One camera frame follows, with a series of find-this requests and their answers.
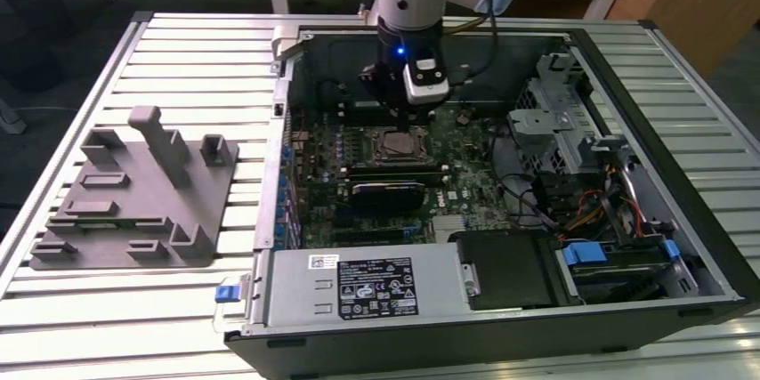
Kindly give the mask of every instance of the power supply label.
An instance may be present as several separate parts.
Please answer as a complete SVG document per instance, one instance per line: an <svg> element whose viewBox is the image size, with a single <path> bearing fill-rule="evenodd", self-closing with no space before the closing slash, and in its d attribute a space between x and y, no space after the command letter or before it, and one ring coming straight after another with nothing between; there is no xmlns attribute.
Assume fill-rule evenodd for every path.
<svg viewBox="0 0 760 380"><path fill-rule="evenodd" d="M410 258L338 262L337 284L345 320L418 314Z"/></svg>

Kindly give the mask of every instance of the slotted aluminum table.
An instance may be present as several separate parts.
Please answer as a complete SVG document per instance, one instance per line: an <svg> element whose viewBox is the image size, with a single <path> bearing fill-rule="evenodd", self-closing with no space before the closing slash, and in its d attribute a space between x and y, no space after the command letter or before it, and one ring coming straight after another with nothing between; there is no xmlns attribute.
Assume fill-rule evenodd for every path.
<svg viewBox="0 0 760 380"><path fill-rule="evenodd" d="M461 23L450 20L449 24ZM226 350L214 286L252 267L268 119L277 86L277 27L361 25L354 17L154 14L130 23L0 246L0 375L5 378L258 378ZM636 22L502 20L502 26L584 27L654 129L760 271L757 142L658 31ZM134 105L158 105L185 140L220 133L240 143L213 264L201 269L33 271L28 249L85 159L88 130L125 124ZM609 110L600 107L614 130ZM361 376L378 378L757 378L757 313L696 327L633 352Z"/></svg>

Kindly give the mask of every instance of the circuit board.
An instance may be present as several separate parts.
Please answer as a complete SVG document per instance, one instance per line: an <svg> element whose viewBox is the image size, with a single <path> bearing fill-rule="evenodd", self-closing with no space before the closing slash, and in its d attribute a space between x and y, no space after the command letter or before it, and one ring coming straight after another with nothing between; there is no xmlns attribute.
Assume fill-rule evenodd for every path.
<svg viewBox="0 0 760 380"><path fill-rule="evenodd" d="M294 133L304 248L342 247L350 243L336 236L382 230L402 231L398 243L432 243L432 219L441 215L460 215L465 230L509 228L504 191L496 185L486 154L494 122L470 118L466 107L436 113L429 125L409 128L412 138L405 140L392 127L346 126L326 114L305 126L308 132ZM444 182L425 188L421 207L402 214L354 214L345 199L344 168L408 162L448 170ZM389 173L382 178L393 181L396 177Z"/></svg>

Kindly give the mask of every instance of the motherboard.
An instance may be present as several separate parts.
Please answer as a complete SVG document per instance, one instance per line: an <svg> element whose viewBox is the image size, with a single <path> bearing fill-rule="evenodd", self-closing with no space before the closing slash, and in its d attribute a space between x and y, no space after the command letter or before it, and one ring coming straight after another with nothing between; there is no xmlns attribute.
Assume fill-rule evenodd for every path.
<svg viewBox="0 0 760 380"><path fill-rule="evenodd" d="M453 105L400 131L352 114L296 120L304 248L445 242L454 231L510 227L489 158L496 119Z"/></svg>

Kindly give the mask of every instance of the red wire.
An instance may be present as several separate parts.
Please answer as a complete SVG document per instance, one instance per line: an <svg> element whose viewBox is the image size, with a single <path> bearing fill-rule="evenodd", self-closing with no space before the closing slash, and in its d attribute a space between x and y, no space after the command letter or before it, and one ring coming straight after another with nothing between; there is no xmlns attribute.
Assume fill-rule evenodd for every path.
<svg viewBox="0 0 760 380"><path fill-rule="evenodd" d="M634 217L636 217L636 236L638 238L644 237L644 231L641 230L641 209L638 208L638 204L626 198L621 198L621 200L624 200L625 202L628 202L628 204L630 205L630 207L634 210Z"/></svg>
<svg viewBox="0 0 760 380"><path fill-rule="evenodd" d="M592 194L601 193L601 192L602 192L602 190L588 190L588 191L582 192L581 199L578 200L578 213L577 213L577 215L581 215L582 202L585 201L585 198L589 197Z"/></svg>

